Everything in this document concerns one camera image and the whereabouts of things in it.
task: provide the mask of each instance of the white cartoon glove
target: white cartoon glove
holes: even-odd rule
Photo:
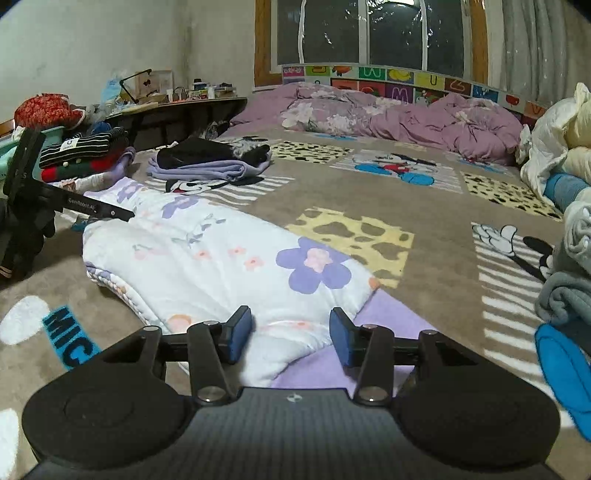
[[[473,225],[472,230],[480,237],[480,240],[489,245],[497,252],[506,255],[507,257],[514,257],[513,251],[513,237],[517,232],[517,227],[513,225],[505,225],[501,231],[490,225]]]

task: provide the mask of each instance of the fabric bundle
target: fabric bundle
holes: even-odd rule
[[[591,203],[573,202],[566,209],[552,272],[535,302],[536,313],[557,326],[580,320],[591,326]]]
[[[41,151],[39,167],[48,168],[57,165],[67,167],[69,163],[79,160],[102,158],[117,149],[122,151],[128,145],[127,132],[121,127],[84,138],[79,135],[69,138],[61,145],[44,148]]]
[[[527,161],[521,179],[562,212],[574,201],[591,198],[591,93],[578,83],[538,120],[531,135],[524,128],[518,162]]]
[[[53,184],[56,187],[76,193],[99,192],[111,188],[115,183],[125,177],[125,172],[133,163],[134,158],[135,148],[127,147],[117,162],[108,170],[95,173],[88,177],[61,180]]]
[[[552,200],[561,212],[575,200],[579,199],[581,192],[590,194],[589,185],[582,179],[564,172],[556,172],[550,175],[546,182],[544,196]]]
[[[161,180],[237,181],[261,174],[271,164],[269,145],[224,144],[190,137],[153,153],[147,174]]]
[[[135,158],[135,149],[128,146],[123,128],[108,128],[88,137],[76,134],[59,145],[44,148],[39,160],[41,179],[84,193],[108,188],[123,178]]]

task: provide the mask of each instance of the lavender towel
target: lavender towel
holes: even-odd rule
[[[355,325],[374,323],[391,329],[397,337],[418,338],[422,330],[434,330],[426,320],[418,316],[404,303],[378,290],[353,321]],[[410,375],[413,367],[395,367],[394,391]],[[351,396],[355,379],[343,372],[334,347],[328,346],[311,355],[296,360],[273,381],[272,388],[346,388]]]
[[[185,165],[180,168],[160,168],[156,161],[157,152],[148,160],[146,173],[161,180],[226,180],[235,181],[260,175],[271,164],[271,156],[258,167],[251,167],[241,160],[218,160],[198,165]]]

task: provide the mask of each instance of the wall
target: wall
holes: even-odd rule
[[[187,82],[187,0],[21,0],[0,19],[0,122],[59,92],[97,103],[113,72],[172,69]]]
[[[189,76],[232,83],[238,95],[254,86],[255,0],[189,0]]]

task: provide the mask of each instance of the leopard print patch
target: leopard print patch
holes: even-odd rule
[[[529,188],[504,181],[462,172],[468,191],[477,197],[506,207],[523,210],[561,221],[562,217],[550,205],[542,203]]]
[[[271,148],[273,158],[299,160],[309,163],[327,163],[351,152],[350,148],[289,141],[273,145]]]

